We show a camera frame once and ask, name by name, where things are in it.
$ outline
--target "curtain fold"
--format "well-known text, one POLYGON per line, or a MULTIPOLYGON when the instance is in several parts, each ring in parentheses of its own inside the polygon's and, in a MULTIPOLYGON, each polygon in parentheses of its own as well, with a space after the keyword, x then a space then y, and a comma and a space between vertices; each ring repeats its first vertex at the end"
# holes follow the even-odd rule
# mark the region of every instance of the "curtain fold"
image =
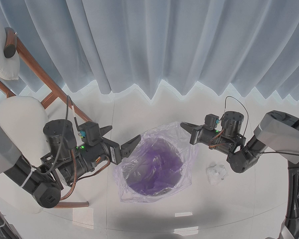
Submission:
MULTIPOLYGON (((163 79, 186 95, 299 100, 299 0, 0 0, 0 19, 59 86, 96 79, 102 94, 133 84, 152 98, 163 79)), ((21 63, 17 94, 43 85, 21 63)))

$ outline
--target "trash bag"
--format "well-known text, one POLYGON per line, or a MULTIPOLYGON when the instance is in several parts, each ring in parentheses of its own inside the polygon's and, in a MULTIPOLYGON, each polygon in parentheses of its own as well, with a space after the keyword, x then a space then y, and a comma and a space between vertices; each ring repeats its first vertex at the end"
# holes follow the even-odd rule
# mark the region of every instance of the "trash bag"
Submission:
POLYGON ((122 202, 151 203, 191 185, 190 169, 197 151, 180 122, 161 125, 141 135, 128 159, 115 167, 122 202))
POLYGON ((224 165, 215 165, 207 169, 207 176, 211 185, 217 185, 224 180, 228 174, 224 165))

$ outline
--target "tile floor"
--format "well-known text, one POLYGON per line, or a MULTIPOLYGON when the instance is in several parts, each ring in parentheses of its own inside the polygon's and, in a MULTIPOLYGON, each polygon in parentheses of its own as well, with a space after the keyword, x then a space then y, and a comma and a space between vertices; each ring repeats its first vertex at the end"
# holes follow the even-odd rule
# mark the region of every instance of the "tile floor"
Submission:
MULTIPOLYGON (((173 87, 161 82, 153 100, 145 97, 137 86, 110 95, 100 94, 96 81, 77 93, 71 93, 67 86, 63 89, 100 126, 112 125, 113 130, 106 137, 119 144, 161 124, 186 121, 200 125, 206 114, 221 116, 228 95, 239 98, 249 112, 249 122, 247 124, 245 116, 242 126, 243 131, 247 125, 247 140, 268 111, 276 109, 299 117, 299 102, 291 97, 282 100, 273 93, 265 100, 254 88, 246 98, 242 98, 231 85, 218 97, 211 89, 197 83, 183 97, 173 87)), ((49 92, 47 87, 42 87, 37 93, 25 88, 21 95, 33 96, 41 101, 49 92)), ((3 99, 4 95, 0 94, 0 101, 3 99)), ((54 120, 63 118, 65 109, 64 103, 57 99, 46 111, 49 119, 54 120)), ((231 98, 227 100, 226 110, 246 113, 231 98)), ((111 165, 97 177, 78 183, 68 199, 89 201, 89 208, 93 211, 87 209, 84 218, 81 212, 78 216, 72 209, 44 209, 39 214, 25 214, 1 199, 0 209, 24 239, 278 237, 287 207, 286 160, 276 154, 263 155, 251 169, 236 174, 230 169, 224 154, 209 150, 205 145, 199 145, 198 149, 192 168, 192 185, 155 203, 121 203, 112 175, 114 165, 111 165), (229 176, 220 184, 212 186, 208 182, 206 169, 215 164, 225 165, 229 176), (176 213, 191 215, 179 216, 176 213)))

